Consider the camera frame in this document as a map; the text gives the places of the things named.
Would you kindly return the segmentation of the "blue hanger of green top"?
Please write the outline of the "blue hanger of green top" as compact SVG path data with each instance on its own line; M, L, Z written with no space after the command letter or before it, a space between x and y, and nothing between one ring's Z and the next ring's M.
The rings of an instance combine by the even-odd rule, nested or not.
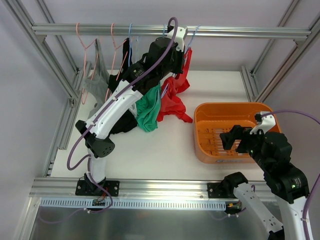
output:
M167 26L164 24L164 25L163 25L163 31L162 31L162 37L165 37L166 29L167 29ZM168 83L167 83L167 84L163 84L162 86L163 86L164 88L163 88L163 90L161 91L161 95L160 95L160 98L161 98L161 99L165 96L165 94L166 94L167 91L168 91Z

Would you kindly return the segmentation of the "blue hanger of red top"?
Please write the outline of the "blue hanger of red top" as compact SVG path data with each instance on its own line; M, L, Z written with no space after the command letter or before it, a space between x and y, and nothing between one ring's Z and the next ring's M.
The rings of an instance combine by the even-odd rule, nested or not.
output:
M185 50L184 50L184 54L186 54L186 53L188 52L189 48L191 47L191 44L192 44L192 42L193 42L193 40L194 40L194 38L195 38L195 35L196 35L196 33L198 32L198 30L199 30L200 27L201 27L201 25L199 24L199 25L196 27L196 29L194 30L194 32L193 32L193 34L192 34L192 37L191 37L189 43L187 44L187 46L186 46L186 48L185 48Z

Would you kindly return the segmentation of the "red tank top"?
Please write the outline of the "red tank top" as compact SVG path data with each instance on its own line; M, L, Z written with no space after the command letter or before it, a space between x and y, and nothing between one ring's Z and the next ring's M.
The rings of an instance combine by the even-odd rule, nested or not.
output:
M192 53L193 50L189 47L184 55L186 62L182 68L183 73L178 74L176 77L168 77L161 87L162 92L164 93L165 89L166 92L161 98L161 107L156 119L158 122L162 122L164 117L168 115L175 115L185 123L193 122L193 119L186 114L186 106L178 96L178 94L183 93L190 87L187 76L190 69Z

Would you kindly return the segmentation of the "blue hanger of white top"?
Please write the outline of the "blue hanger of white top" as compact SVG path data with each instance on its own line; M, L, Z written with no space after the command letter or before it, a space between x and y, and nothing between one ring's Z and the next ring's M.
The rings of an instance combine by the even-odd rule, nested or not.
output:
M133 23L130 23L129 29L128 29L128 38L129 38L128 66L129 67L132 64L136 63L139 57L140 36L138 35L136 37L133 37L132 28L133 28Z

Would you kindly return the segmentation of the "green tank top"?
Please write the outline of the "green tank top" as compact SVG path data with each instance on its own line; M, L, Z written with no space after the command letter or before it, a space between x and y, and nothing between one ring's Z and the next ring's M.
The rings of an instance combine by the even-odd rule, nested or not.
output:
M157 117L161 109L161 85L151 88L136 102L138 126L145 132L158 128Z

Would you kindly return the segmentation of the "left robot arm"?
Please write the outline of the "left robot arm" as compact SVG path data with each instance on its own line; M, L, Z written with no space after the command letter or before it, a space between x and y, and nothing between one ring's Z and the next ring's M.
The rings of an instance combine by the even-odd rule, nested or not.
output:
M115 181L105 174L106 156L115 148L110 134L115 124L129 108L147 94L169 73L183 71L185 40L183 37L158 37L147 53L123 73L109 99L87 121L79 120L75 127L85 140L89 170L77 182L77 196L100 196L104 190L113 192Z

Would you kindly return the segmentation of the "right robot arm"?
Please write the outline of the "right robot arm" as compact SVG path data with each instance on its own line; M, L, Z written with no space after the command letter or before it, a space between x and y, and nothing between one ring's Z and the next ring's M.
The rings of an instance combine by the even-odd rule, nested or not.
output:
M241 172L227 175L218 189L228 198L240 200L245 210L259 224L267 240L311 240L308 202L311 199L305 174L291 164L292 146L283 133L234 125L219 135L224 150L239 141L237 153L249 154L263 171L266 185L274 194L281 221L257 197Z

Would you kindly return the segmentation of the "pink hanger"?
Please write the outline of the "pink hanger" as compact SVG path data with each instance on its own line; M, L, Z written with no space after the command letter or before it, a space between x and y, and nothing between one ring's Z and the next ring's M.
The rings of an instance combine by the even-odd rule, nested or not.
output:
M79 25L80 25L80 23L77 22L75 25L75 31L76 31L76 36L79 39L80 44L83 48L83 74L82 74L82 76L85 77L86 76L86 66L87 66L87 51L88 51L88 48L90 48L96 42L96 38L89 45L85 45L85 43L83 42L81 35L80 35ZM87 97L88 97L88 93L86 93L86 90L84 88L82 88L80 100L83 105L86 103Z
M115 26L115 23L113 22L113 23L111 24L110 34L111 34L112 43L113 43L113 47L114 47L114 54L113 54L113 60L112 60L112 65L111 65L110 74L112 74L113 71L114 71L115 62L116 62L116 57L117 57L117 50L118 50L120 47L122 47L122 46L124 45L124 43L126 42L126 40L124 40L120 45L116 45L116 40L115 40L115 35L114 35L114 26Z

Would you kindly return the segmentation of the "grey tank top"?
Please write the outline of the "grey tank top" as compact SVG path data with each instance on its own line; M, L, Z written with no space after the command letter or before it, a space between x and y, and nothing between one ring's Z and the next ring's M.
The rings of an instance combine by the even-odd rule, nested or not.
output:
M110 74L107 71L104 56L102 52L101 42L96 39L94 42L96 64L93 68L92 75L87 77L82 86L87 90L96 100L94 108L89 112L90 119L105 103L106 93L109 87Z

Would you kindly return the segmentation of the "orange plastic basket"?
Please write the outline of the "orange plastic basket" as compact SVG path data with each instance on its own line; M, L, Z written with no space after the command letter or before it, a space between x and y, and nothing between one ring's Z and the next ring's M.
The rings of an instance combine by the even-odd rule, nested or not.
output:
M253 164L246 152L237 152L242 137L258 124L257 114L272 109L259 102L207 102L194 111L194 150L205 164Z

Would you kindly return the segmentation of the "aluminium hanging rail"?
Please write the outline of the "aluminium hanging rail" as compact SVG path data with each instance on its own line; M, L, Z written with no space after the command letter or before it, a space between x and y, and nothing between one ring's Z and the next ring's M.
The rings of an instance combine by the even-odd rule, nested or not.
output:
M187 36L203 38L241 39L291 39L304 41L312 31L290 27L227 27L227 26L182 26L181 32ZM31 29L36 35L82 35L82 36L154 36L167 35L173 27L164 25L121 25L87 23L35 23Z

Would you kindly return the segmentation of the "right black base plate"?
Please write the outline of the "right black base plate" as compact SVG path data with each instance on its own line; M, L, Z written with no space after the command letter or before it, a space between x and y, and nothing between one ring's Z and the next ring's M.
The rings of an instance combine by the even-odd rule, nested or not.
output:
M235 199L230 185L222 182L208 182L207 194L209 199Z

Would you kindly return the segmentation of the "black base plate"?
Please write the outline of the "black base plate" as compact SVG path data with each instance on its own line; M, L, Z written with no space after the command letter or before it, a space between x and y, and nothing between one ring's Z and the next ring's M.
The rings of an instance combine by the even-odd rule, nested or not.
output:
M120 182L116 180L103 180L99 183L101 188L104 188L112 197L117 197L119 195ZM99 197L102 195L107 195L102 189L97 187L88 179L80 178L77 181L76 196L95 196Z
M222 182L208 182L207 194L209 199L235 199L230 185Z

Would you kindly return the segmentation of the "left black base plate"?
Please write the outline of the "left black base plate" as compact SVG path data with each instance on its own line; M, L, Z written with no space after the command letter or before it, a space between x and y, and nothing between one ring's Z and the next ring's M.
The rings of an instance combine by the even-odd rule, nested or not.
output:
M101 188L104 188L112 197L117 197L119 195L120 182L116 180L103 180L99 183ZM97 187L88 179L80 178L77 181L76 196L95 196L99 197L102 195L107 195L102 189Z

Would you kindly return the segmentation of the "aluminium front rail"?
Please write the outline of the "aluminium front rail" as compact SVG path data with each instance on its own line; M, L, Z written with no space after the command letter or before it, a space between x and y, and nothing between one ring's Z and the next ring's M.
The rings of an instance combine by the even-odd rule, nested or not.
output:
M119 179L113 189L119 198L161 200L207 200L208 182L203 180L146 180ZM37 177L34 179L30 197L73 197L77 178Z

